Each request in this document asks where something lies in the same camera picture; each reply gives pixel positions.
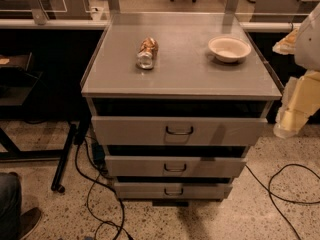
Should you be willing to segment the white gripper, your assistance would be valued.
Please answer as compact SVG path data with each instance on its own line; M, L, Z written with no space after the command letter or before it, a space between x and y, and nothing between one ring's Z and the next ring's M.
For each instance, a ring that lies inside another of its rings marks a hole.
M320 109L320 72L307 71L300 78L290 77L283 94L273 133L283 139L299 133L308 121Z

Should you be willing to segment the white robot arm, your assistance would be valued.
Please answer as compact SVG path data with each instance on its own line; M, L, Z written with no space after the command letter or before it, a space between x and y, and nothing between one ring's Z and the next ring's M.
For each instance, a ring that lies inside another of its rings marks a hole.
M285 85L273 128L277 137L290 138L320 109L320 5L272 50L292 54L295 63L306 70L300 78L290 77Z

